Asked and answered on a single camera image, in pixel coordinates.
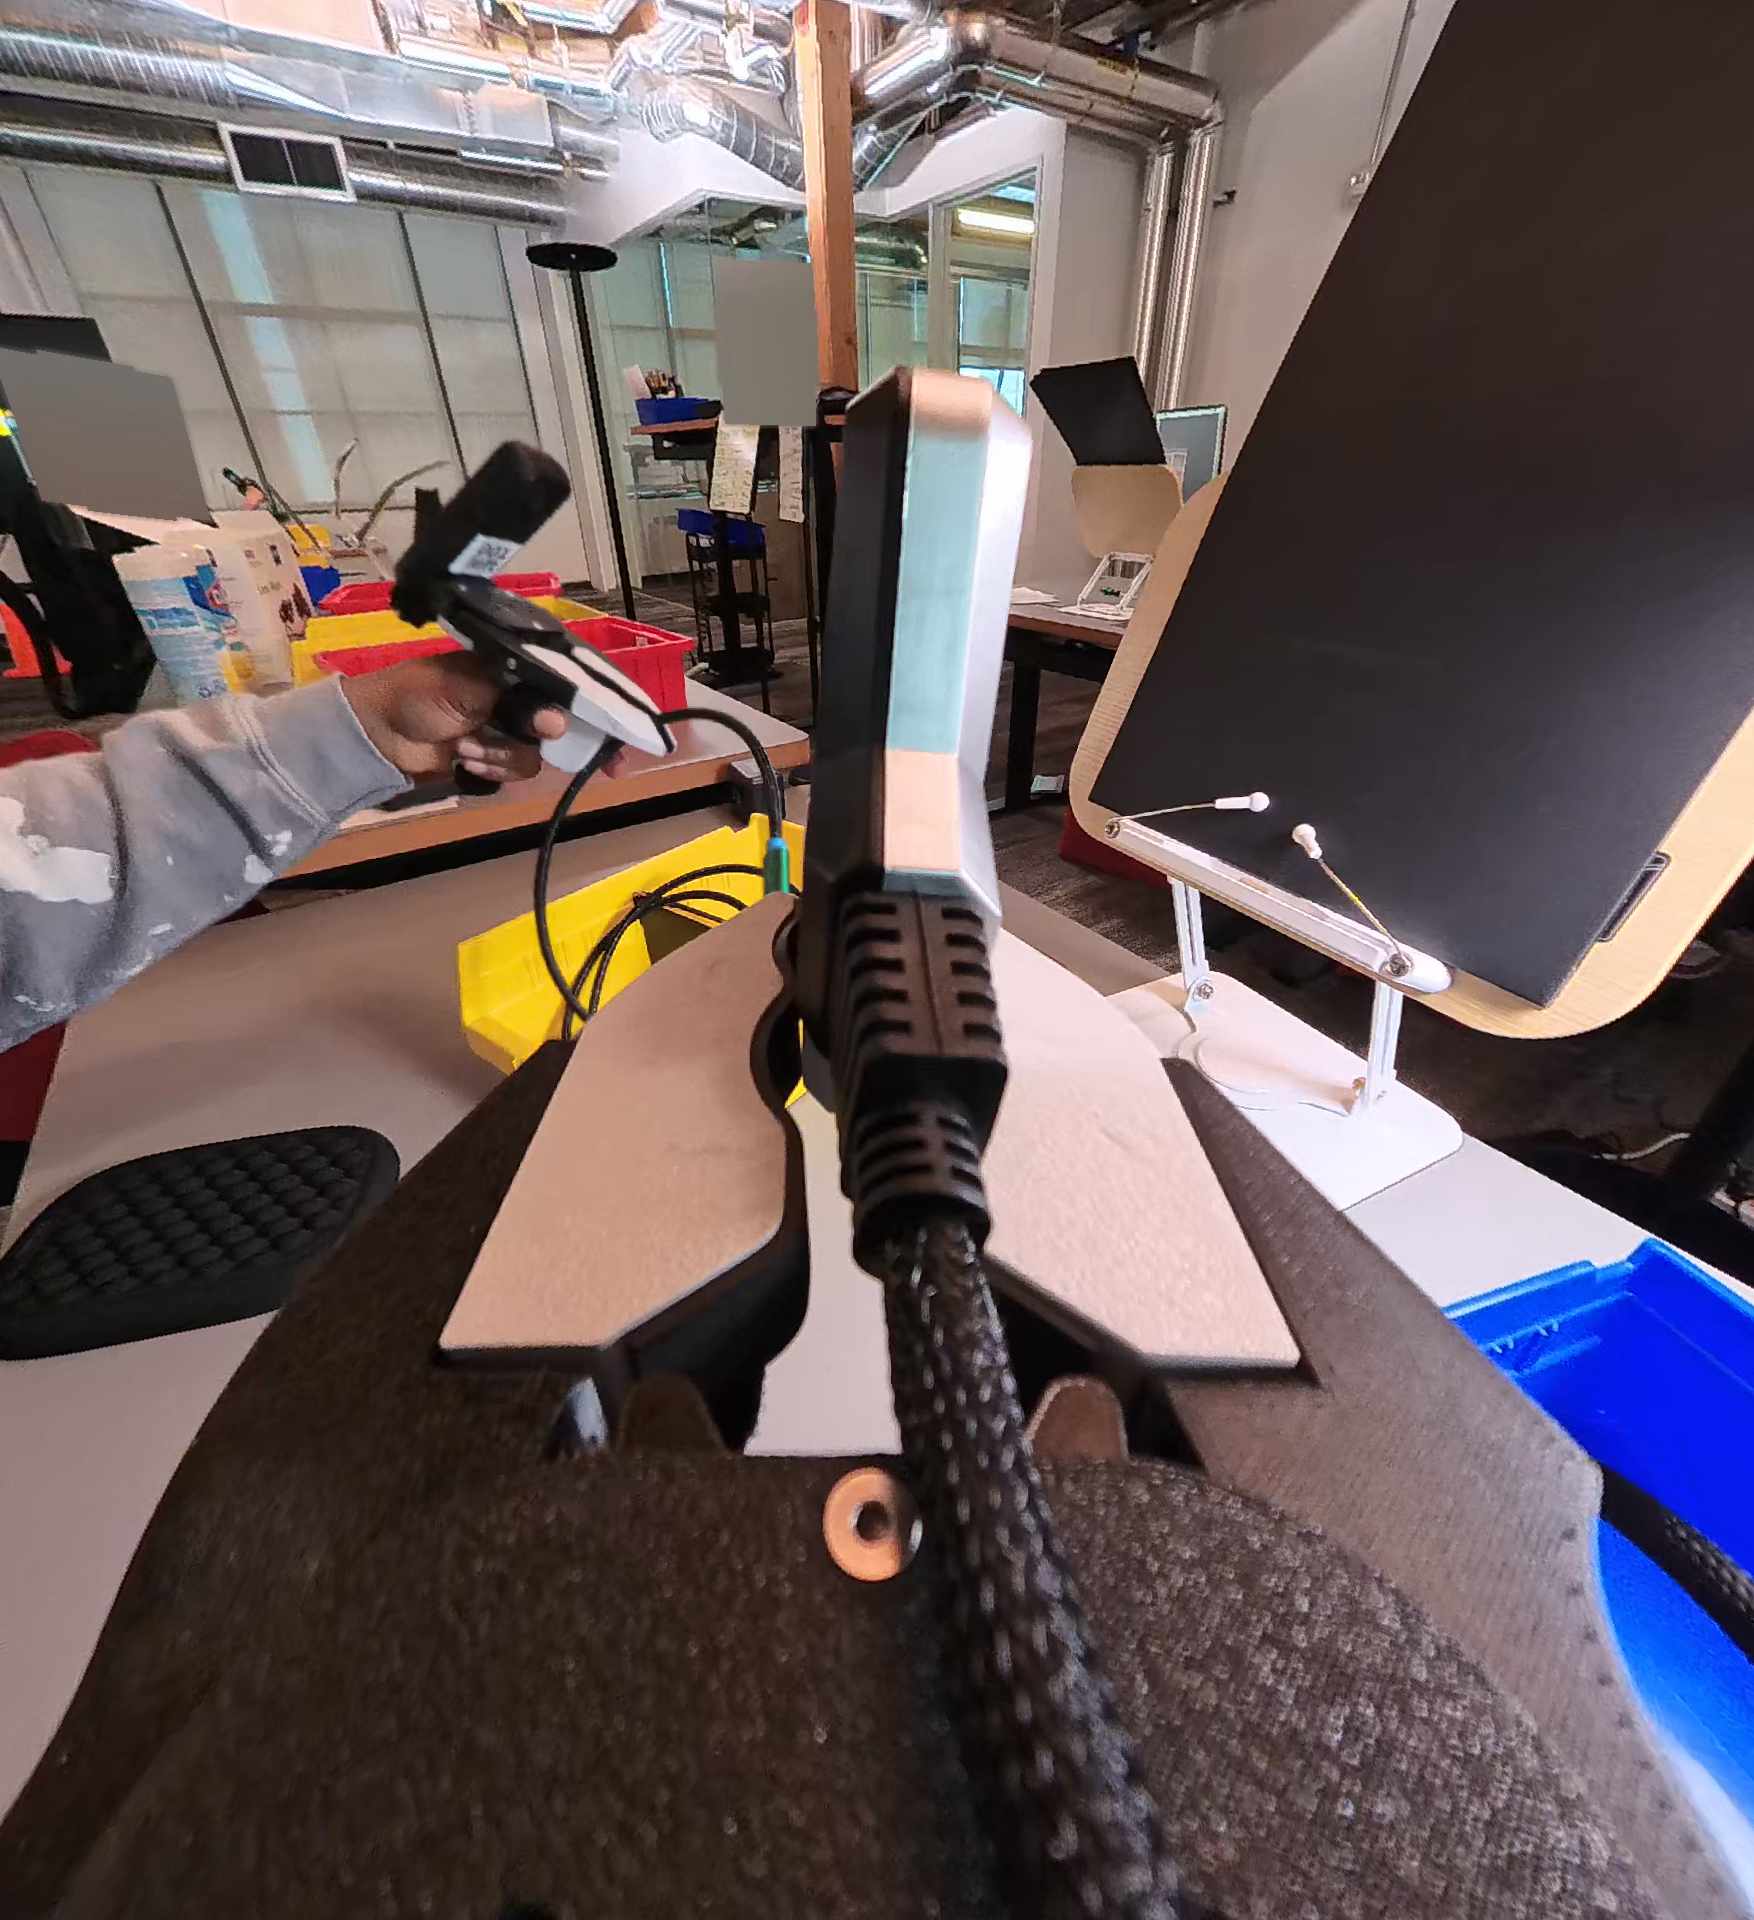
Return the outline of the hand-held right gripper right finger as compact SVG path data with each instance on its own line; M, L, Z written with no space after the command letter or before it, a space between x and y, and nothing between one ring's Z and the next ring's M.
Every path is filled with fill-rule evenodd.
M1003 933L1009 1084L987 1258L1085 1348L1154 1373L1291 1373L1293 1329L1177 1097L1112 1000Z

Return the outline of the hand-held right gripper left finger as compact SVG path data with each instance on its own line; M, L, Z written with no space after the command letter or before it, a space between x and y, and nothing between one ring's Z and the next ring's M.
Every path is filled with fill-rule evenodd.
M443 1359L752 1369L789 1348L811 1304L782 1046L794 907L746 907L584 1027L439 1334Z

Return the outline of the yellow plastic bin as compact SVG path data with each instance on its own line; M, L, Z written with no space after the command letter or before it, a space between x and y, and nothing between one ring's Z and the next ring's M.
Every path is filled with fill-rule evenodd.
M551 1039L573 1039L671 952L764 897L769 820L706 832L589 884L549 882L545 933L532 914L458 948L458 994L470 1049L522 1069Z

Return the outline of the blue plastic bin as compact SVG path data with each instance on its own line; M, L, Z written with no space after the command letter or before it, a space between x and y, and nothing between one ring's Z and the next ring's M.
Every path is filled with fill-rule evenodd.
M1754 1577L1754 1308L1648 1240L1452 1306L1450 1317L1601 1467ZM1754 1662L1612 1523L1599 1582L1663 1758L1754 1915Z

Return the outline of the person's left forearm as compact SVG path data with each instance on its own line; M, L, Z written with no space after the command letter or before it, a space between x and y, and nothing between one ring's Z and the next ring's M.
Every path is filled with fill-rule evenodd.
M115 994L410 778L339 683L0 768L0 1056Z

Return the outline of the red plastic bin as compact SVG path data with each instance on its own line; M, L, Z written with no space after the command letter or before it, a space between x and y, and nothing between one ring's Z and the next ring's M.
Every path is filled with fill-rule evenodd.
M580 645L593 649L640 689L657 711L671 713L687 707L687 661L696 651L692 638L600 611L566 617L565 625Z
M504 575L493 582L493 585L528 599L562 598L562 582L555 574ZM390 611L391 598L391 584L341 585L317 603L317 614L355 615L368 611Z

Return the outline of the black shelf cart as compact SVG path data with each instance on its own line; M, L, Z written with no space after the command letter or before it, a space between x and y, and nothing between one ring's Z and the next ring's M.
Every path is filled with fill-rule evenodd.
M756 689L769 707L776 676L769 538L763 555L731 553L722 538L714 550L687 541L685 549L699 676L724 692Z

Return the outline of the white board stand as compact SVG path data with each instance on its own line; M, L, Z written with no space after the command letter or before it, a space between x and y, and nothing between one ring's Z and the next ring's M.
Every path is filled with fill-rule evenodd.
M1169 880L1177 929L1177 975L1120 1003L1171 1061L1197 1069L1344 1213L1452 1159L1463 1143L1452 1115L1405 1088L1397 1060L1408 1004L1446 994L1455 979L1448 964L1384 924L1331 866L1312 825L1294 825L1293 842L1336 904L1254 877L1168 834L1171 822L1200 814L1256 820L1268 807L1268 795L1253 790L1105 822L1105 840L1118 852ZM1360 976L1372 988L1364 1054L1344 1049L1217 973L1206 947L1206 901L1229 905Z

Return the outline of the black floor lamp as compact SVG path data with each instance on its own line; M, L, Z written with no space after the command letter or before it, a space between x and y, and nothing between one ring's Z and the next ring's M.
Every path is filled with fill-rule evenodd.
M624 615L628 621L634 621L635 620L635 580L634 580L634 567L629 562L629 547L626 541L624 498L621 498L615 458L610 454L609 418L604 409L595 330L591 321L591 303L584 290L584 281L589 277L597 277L597 274L612 271L620 263L620 257L612 249L607 249L600 244L566 242L566 240L546 240L546 242L531 244L526 250L526 257L531 266L546 271L546 273L562 274L571 287L576 347L578 347L580 366L583 366L587 403L591 409L597 465L600 474L600 486L604 493L604 516L607 516L607 525L610 532L612 557L615 557L615 565L620 574L620 589L624 598Z

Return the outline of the red storage crate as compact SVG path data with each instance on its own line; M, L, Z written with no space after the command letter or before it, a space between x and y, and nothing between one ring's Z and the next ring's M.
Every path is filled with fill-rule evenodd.
M1086 872L1148 886L1156 891L1169 891L1171 887L1165 874L1118 849L1105 835L1082 830L1071 810L1063 812L1056 852L1065 864Z

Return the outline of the white wipes canister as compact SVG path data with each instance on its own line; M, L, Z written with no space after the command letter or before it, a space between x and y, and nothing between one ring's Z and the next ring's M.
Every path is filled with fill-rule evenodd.
M202 543L145 543L118 555L112 567L169 700L187 708L226 699L231 617L217 601L211 550Z

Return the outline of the metal air vent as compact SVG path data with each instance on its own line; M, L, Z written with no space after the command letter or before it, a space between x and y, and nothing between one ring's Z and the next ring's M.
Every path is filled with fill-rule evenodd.
M217 123L235 188L252 196L352 205L347 152L337 136Z

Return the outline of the wood top office desk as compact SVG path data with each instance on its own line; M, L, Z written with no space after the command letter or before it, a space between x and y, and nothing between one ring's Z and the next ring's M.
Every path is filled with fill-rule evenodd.
M1009 728L1005 795L996 815L1018 814L1066 781L1041 781L1035 770L1043 685L1046 676L1101 689L1129 620L1077 606L1012 603L1005 661L1009 666Z

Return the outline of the small black tilted board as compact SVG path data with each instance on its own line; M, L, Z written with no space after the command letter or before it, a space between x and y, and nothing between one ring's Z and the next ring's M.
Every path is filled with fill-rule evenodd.
M1075 528L1095 560L1073 611L1127 620L1181 511L1225 472L1225 407L1157 411L1129 357L1036 371L1066 446Z

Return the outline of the silver air duct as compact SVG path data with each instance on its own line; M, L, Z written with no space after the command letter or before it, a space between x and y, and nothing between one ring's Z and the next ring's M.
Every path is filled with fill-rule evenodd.
M217 123L337 136L352 205L559 229L621 155L600 74L428 5L0 5L0 158L235 188Z

